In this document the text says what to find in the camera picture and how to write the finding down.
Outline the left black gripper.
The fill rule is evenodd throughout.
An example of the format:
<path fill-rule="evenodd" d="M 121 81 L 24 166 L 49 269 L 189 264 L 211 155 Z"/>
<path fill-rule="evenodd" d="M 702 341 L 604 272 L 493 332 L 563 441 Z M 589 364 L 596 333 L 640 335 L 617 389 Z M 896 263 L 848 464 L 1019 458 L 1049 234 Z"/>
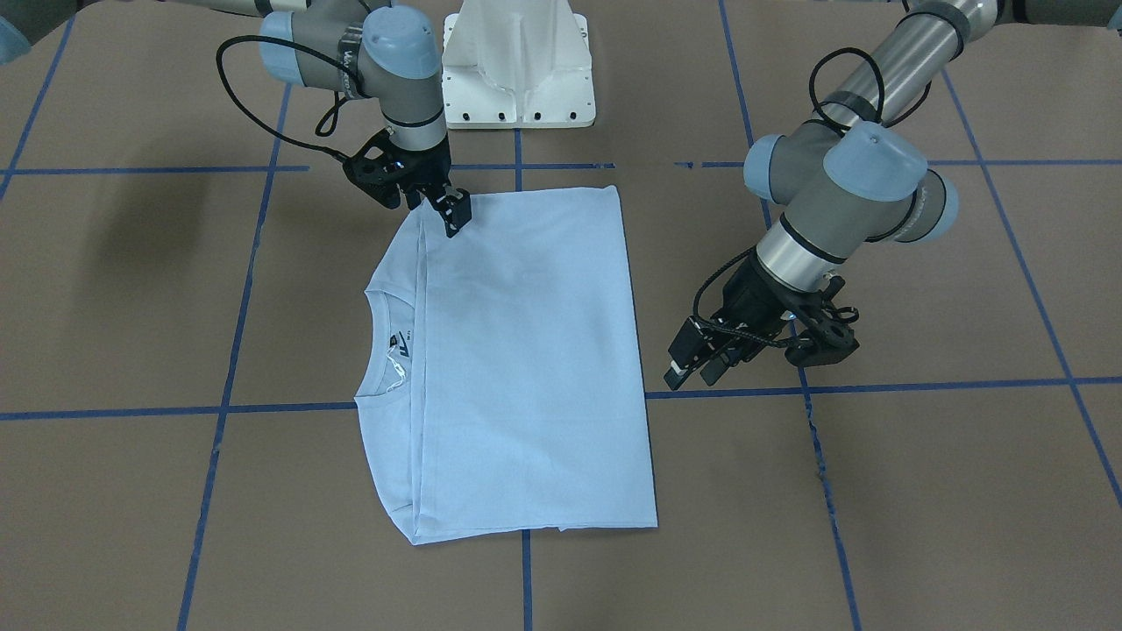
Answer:
<path fill-rule="evenodd" d="M 787 359 L 804 360 L 811 356 L 811 337 L 802 333 L 778 340 L 783 316 L 797 301 L 810 300 L 811 293 L 793 290 L 775 278 L 747 249 L 721 265 L 701 285 L 710 289 L 715 280 L 736 267 L 721 289 L 721 307 L 709 318 L 686 318 L 668 353 L 670 368 L 663 379 L 678 391 L 686 379 L 699 372 L 708 386 L 730 368 L 754 359 L 762 348 L 785 349 Z"/>

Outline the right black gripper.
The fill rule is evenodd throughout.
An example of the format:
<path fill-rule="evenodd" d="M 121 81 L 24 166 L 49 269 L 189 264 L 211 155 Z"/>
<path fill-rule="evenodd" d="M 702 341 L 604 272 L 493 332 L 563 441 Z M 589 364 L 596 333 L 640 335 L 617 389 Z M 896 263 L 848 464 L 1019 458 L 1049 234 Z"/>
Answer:
<path fill-rule="evenodd" d="M 410 210 L 423 205 L 436 207 L 444 220 L 445 235 L 453 238 L 472 220 L 472 196 L 463 188 L 452 188 L 451 148 L 441 141 L 430 149 L 401 152 L 401 166 L 406 174 L 398 181 Z"/>

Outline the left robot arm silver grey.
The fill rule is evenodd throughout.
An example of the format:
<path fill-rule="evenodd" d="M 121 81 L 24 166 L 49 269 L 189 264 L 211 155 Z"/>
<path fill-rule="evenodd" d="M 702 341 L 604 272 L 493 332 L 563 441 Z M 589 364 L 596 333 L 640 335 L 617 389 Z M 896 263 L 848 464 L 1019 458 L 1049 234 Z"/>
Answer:
<path fill-rule="evenodd" d="M 913 1 L 877 48 L 843 47 L 825 61 L 859 60 L 838 89 L 789 135 L 758 138 L 742 164 L 753 195 L 783 208 L 755 245 L 727 264 L 721 307 L 695 300 L 668 353 L 663 379 L 678 390 L 693 374 L 717 383 L 729 368 L 778 348 L 808 368 L 857 351 L 858 312 L 834 304 L 839 268 L 865 243 L 929 241 L 956 220 L 959 196 L 922 152 L 894 131 L 934 79 L 995 25 L 1119 28 L 1118 1 Z"/>

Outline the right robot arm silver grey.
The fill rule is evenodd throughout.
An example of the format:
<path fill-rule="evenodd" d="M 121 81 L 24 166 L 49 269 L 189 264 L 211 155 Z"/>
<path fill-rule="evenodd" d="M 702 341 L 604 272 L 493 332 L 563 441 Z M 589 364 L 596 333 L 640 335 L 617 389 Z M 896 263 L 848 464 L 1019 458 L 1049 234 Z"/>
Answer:
<path fill-rule="evenodd" d="M 260 21 L 256 35 L 217 49 L 217 68 L 224 68 L 230 48 L 252 43 L 272 77 L 334 95 L 319 137 L 333 132 L 344 104 L 373 99 L 380 106 L 384 128 L 355 154 L 309 141 L 301 148 L 331 156 L 350 183 L 381 207 L 429 204 L 448 237 L 472 220 L 472 198 L 450 179 L 444 68 L 436 28 L 423 11 L 393 1 L 204 1 L 202 7 Z"/>

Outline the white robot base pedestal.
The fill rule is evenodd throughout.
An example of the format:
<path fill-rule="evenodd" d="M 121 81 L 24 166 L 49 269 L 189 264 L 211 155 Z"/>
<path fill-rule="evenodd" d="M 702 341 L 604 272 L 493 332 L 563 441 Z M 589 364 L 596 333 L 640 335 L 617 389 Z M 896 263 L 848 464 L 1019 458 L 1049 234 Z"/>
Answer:
<path fill-rule="evenodd" d="M 465 1 L 441 28 L 452 131 L 588 128 L 589 24 L 569 1 Z"/>

